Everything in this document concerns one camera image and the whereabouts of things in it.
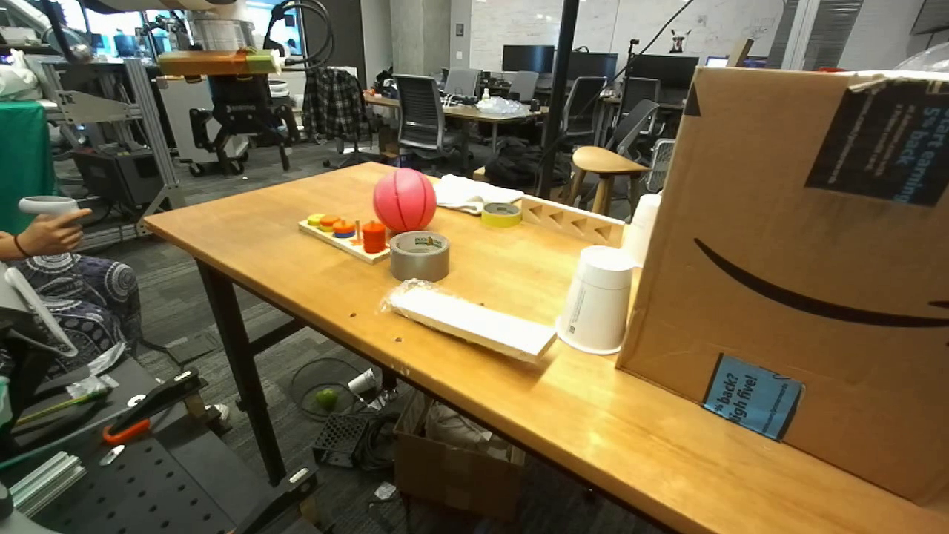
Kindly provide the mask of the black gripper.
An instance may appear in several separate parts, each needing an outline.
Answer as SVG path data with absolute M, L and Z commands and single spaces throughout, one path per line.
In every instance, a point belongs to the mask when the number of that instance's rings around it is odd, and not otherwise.
M 218 130 L 211 146 L 223 149 L 227 135 L 253 132 L 270 146 L 284 146 L 281 103 L 270 95 L 263 75 L 211 76 L 211 116 Z

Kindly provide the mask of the person's hand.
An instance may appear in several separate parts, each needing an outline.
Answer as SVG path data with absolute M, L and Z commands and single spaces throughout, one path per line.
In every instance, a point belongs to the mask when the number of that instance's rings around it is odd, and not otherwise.
M 89 208 L 72 213 L 41 213 L 11 236 L 11 245 L 20 257 L 72 253 L 82 236 L 87 216 Z

